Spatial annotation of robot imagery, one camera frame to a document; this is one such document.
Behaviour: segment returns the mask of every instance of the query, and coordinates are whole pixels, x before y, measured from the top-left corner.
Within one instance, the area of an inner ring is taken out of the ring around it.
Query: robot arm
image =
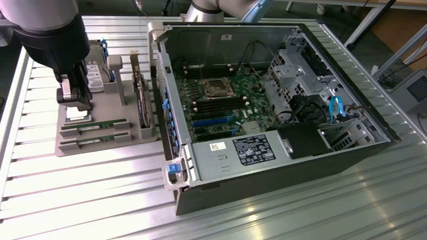
[[[224,12],[241,20],[257,22],[272,0],[192,0],[185,22],[222,22]]]
[[[14,35],[30,58],[53,69],[57,102],[89,110],[83,59],[90,47],[75,0],[0,0],[0,11],[18,26]]]

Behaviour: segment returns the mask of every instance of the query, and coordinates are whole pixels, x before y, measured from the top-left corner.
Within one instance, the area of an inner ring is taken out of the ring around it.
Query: blue cable
[[[333,124],[333,103],[334,99],[337,99],[337,113],[341,114],[342,117],[346,116],[345,111],[344,111],[344,106],[342,106],[342,99],[340,96],[333,96],[329,100],[328,103],[328,114],[330,115],[330,124]]]

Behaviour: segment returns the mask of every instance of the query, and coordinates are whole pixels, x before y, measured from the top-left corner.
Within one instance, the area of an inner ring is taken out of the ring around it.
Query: ram module
[[[97,129],[109,129],[114,127],[114,123],[125,122],[126,119],[115,119],[115,120],[107,120],[107,121],[95,121],[95,122],[87,122],[81,124],[73,124],[61,126],[59,130],[67,130],[67,129],[77,129],[78,131],[87,131],[87,130],[97,130]]]
[[[73,144],[75,143],[77,145],[86,145],[86,144],[94,144],[94,143],[103,143],[107,141],[113,141],[114,137],[117,136],[123,136],[127,135],[127,132],[119,132],[119,133],[114,133],[111,135],[105,135],[105,136],[97,136],[97,137],[90,137],[90,138],[85,138],[85,139],[78,139],[78,140],[63,140],[59,142],[59,144]]]

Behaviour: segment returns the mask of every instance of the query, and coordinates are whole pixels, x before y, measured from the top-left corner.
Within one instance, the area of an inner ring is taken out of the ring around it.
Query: slotted aluminum surface
[[[130,50],[138,50],[149,77],[146,22],[176,20],[83,17],[89,39],[103,38],[109,54],[122,56],[122,80],[130,80]],[[1,240],[425,239],[425,137],[325,26],[313,20],[282,22],[306,24],[402,141],[340,174],[174,216],[160,141],[53,156],[58,84],[22,51],[0,123]]]

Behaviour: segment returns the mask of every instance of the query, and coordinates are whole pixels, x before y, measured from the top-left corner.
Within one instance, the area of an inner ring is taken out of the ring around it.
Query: power supply label
[[[249,136],[232,140],[241,165],[262,163],[274,160],[276,156],[265,135]]]

